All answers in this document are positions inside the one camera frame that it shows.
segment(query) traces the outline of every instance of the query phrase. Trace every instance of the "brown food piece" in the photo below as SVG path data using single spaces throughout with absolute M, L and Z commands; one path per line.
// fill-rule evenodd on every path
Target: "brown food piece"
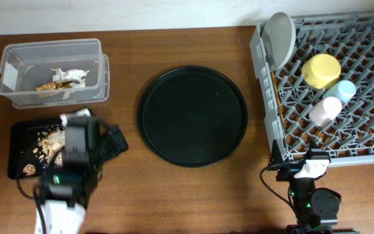
M 36 173 L 36 171 L 36 167 L 32 164 L 28 164 L 23 168 L 23 173 L 26 173 L 25 176 L 32 176 Z
M 72 81 L 66 81 L 66 82 L 52 82 L 48 84 L 43 84 L 42 86 L 39 86 L 34 89 L 34 91 L 43 91 L 43 90 L 57 90 L 57 89 L 64 89 L 64 88 L 71 88 L 70 83 Z M 55 94 L 40 94 L 38 95 L 39 98 L 46 98 L 49 96 L 52 96 Z
M 64 146 L 64 131 L 61 131 L 59 127 L 55 131 L 50 131 L 49 133 L 43 132 L 45 138 L 39 140 L 39 143 L 42 145 L 42 152 L 45 155 L 45 160 L 51 162 L 51 159 L 57 152 Z M 55 160 L 55 164 L 61 166 L 61 153 Z

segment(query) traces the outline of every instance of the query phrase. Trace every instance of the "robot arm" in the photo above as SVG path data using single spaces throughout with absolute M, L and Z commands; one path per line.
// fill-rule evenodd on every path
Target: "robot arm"
M 261 171 L 260 178 L 264 182 L 262 173 L 265 170 L 277 171 L 277 181 L 289 182 L 288 201 L 284 200 L 296 215 L 297 225 L 288 226 L 287 233 L 331 234 L 332 226 L 337 224 L 337 212 L 342 197 L 328 188 L 316 188 L 314 181 L 323 177 L 330 163 L 327 152 L 319 149 L 313 142 L 303 159 L 284 162 L 276 140 L 273 142 L 271 159 L 266 168 Z
M 34 191 L 35 233 L 65 234 L 80 230 L 90 194 L 101 178 L 103 161 L 96 152 L 99 128 L 97 118 L 68 116 L 62 167 L 47 168 L 40 178 L 38 196 Z

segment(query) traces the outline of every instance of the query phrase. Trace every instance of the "clear plastic container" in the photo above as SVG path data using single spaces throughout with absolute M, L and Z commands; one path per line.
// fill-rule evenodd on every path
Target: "clear plastic container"
M 89 70 L 83 88 L 34 91 L 53 81 L 55 71 Z M 0 64 L 0 94 L 17 109 L 105 101 L 109 95 L 109 62 L 98 39 L 12 44 Z

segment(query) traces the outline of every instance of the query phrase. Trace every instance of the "wooden table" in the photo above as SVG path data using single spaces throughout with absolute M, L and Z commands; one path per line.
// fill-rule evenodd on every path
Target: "wooden table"
M 249 41 L 255 27 L 161 31 L 84 32 L 0 36 L 0 60 L 8 44 L 98 38 L 109 56 L 109 99 L 89 105 L 108 123 L 118 124 L 129 151 L 108 162 L 102 182 L 90 198 L 82 232 L 108 233 L 272 233 L 294 224 L 291 209 L 260 182 L 269 146 L 264 102 L 255 79 Z M 200 65 L 229 77 L 249 109 L 246 135 L 227 159 L 204 168 L 164 162 L 143 143 L 136 107 L 144 88 L 171 68 Z M 81 105 L 17 110 L 0 96 L 0 233 L 32 233 L 34 204 L 6 175 L 11 125 L 52 117 Z M 288 185 L 266 181 L 284 196 Z M 337 228 L 374 233 L 374 165 L 330 168 L 316 183 L 343 196 Z

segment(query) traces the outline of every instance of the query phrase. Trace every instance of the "black plate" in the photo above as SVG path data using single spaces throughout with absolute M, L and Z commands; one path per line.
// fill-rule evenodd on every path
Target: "black plate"
M 33 164 L 36 167 L 36 173 L 32 177 L 42 174 L 44 164 L 35 157 L 32 151 L 38 147 L 38 133 L 49 132 L 50 129 L 55 129 L 55 127 L 63 129 L 60 118 L 24 121 L 11 127 L 10 156 L 8 159 L 9 178 L 16 179 L 18 167 L 20 166 L 22 171 L 22 168 L 27 164 Z
M 138 129 L 148 147 L 169 163 L 207 166 L 230 155 L 247 126 L 238 87 L 209 68 L 189 66 L 154 80 L 138 106 Z

